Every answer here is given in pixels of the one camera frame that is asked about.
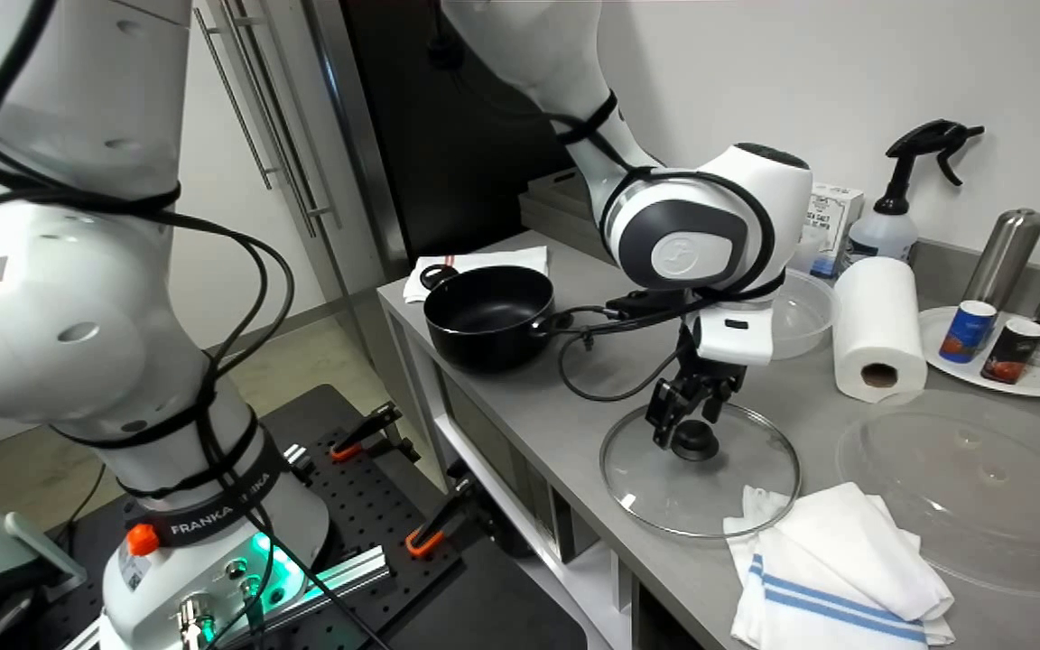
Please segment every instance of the black frying pan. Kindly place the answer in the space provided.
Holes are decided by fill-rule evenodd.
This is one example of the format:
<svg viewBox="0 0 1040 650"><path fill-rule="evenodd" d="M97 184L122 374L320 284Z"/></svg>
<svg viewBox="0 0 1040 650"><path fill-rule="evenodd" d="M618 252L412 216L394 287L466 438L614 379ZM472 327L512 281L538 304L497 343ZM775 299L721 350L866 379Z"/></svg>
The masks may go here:
<svg viewBox="0 0 1040 650"><path fill-rule="evenodd" d="M428 268L422 304L432 348L472 373L511 373L538 357L560 331L554 281L532 268Z"/></svg>

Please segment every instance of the blue cup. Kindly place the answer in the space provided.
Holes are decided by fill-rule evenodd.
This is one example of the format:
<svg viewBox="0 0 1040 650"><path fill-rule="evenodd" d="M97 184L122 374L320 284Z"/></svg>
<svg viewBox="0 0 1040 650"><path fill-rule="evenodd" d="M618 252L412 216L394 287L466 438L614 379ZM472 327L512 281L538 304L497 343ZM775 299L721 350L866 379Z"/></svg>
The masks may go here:
<svg viewBox="0 0 1040 650"><path fill-rule="evenodd" d="M996 320L994 304L960 299L938 354L945 362L968 363L980 354L980 348L991 339L994 320Z"/></svg>

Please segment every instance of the paper towel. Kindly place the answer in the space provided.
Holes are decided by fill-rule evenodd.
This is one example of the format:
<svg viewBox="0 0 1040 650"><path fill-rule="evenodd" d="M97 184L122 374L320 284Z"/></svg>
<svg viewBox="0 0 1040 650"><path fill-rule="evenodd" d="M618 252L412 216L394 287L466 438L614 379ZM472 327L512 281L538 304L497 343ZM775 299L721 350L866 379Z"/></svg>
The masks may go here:
<svg viewBox="0 0 1040 650"><path fill-rule="evenodd" d="M919 281L911 264L866 256L833 284L833 379L855 402L903 403L923 391Z"/></svg>

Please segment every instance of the folded cloth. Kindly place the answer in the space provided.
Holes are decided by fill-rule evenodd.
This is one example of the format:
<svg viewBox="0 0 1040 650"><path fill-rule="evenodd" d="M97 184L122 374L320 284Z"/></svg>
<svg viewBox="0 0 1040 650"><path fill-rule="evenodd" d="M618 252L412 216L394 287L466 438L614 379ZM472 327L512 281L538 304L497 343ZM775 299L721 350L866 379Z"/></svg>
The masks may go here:
<svg viewBox="0 0 1040 650"><path fill-rule="evenodd" d="M449 264L454 272L472 272L472 268L532 268L550 275L550 245L532 245L532 248L503 248L503 252L462 252L462 256L419 256L407 281L406 281L406 304L428 299L428 284L419 275L432 264Z"/></svg>
<svg viewBox="0 0 1040 650"><path fill-rule="evenodd" d="M781 504L784 496L743 490L743 515L725 520L725 533ZM945 647L954 632L944 612L954 597L919 549L921 539L899 532L884 500L855 482L808 496L761 533L731 539L741 573L734 635L761 650Z"/></svg>

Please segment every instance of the wall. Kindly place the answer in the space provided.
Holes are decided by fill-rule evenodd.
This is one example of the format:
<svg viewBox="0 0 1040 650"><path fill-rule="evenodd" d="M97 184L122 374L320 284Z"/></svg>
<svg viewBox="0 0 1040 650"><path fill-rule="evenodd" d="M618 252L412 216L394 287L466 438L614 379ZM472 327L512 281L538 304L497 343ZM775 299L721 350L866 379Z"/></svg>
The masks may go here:
<svg viewBox="0 0 1040 650"><path fill-rule="evenodd" d="M919 165L921 239L981 248L996 211L1040 208L1040 0L611 0L600 56L667 161L769 140L878 197L899 134L960 119L991 134L960 190Z"/></svg>
<svg viewBox="0 0 1040 650"><path fill-rule="evenodd" d="M324 293L318 284L281 193L263 189L199 30L193 30L188 56L181 208L270 242L296 272L294 314L337 299L338 293ZM254 287L255 275L235 245L205 236L178 236L169 297L199 348L225 339L225 331L248 308ZM0 438L18 431L30 427L0 417Z"/></svg>

